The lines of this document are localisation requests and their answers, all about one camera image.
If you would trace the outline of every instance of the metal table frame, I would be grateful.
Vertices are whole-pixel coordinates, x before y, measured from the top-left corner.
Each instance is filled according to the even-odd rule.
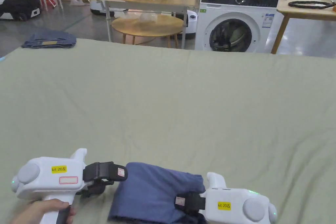
[[[150,4],[150,3],[136,3],[136,2],[126,2],[126,1],[114,1],[114,0],[100,0],[100,4],[106,13],[106,24],[109,34],[109,41],[112,42],[112,27],[111,27],[111,16],[110,8],[118,9],[135,9],[135,10],[147,10],[155,12],[175,12],[183,14],[183,27],[182,27],[182,43],[181,48],[184,49],[185,46],[185,28],[187,22],[187,6],[182,5],[166,5],[166,4]]]

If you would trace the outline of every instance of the black bag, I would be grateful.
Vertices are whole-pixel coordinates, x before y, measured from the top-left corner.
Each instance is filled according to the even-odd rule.
[[[0,5],[0,16],[8,12],[14,20],[27,21],[36,9],[41,11],[39,0],[4,0]]]

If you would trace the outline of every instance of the blue folded jeans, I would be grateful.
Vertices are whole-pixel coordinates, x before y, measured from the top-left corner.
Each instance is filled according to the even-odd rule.
[[[76,37],[64,31],[43,29],[34,33],[21,47],[24,48],[71,48]]]
[[[201,175],[144,163],[128,163],[128,178],[115,192],[109,220],[136,223],[202,223],[174,207],[179,193],[204,193]]]

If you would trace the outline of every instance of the floor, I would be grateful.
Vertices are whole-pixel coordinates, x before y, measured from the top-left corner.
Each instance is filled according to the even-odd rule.
[[[270,52],[282,20],[277,14],[265,47]],[[64,11],[58,8],[50,9],[28,22],[0,21],[0,57],[19,47],[35,31],[42,28],[67,31],[77,38],[108,41],[106,21],[104,16],[92,15],[88,6],[69,6],[64,2]],[[291,19],[279,46],[279,54],[300,54],[307,56],[335,58],[336,22]],[[137,43],[149,39],[137,38]],[[113,32],[113,41],[121,43],[122,36]],[[131,43],[128,36],[126,43]],[[165,47],[166,39],[155,39],[148,46]],[[186,41],[186,49],[194,48],[194,40]]]

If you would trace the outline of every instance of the red label sticker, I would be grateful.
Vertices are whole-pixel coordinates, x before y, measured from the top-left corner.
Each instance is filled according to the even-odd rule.
[[[121,169],[121,168],[118,168],[118,175],[121,176],[121,177],[125,177],[125,170]]]
[[[78,177],[59,177],[59,183],[62,184],[77,184]]]

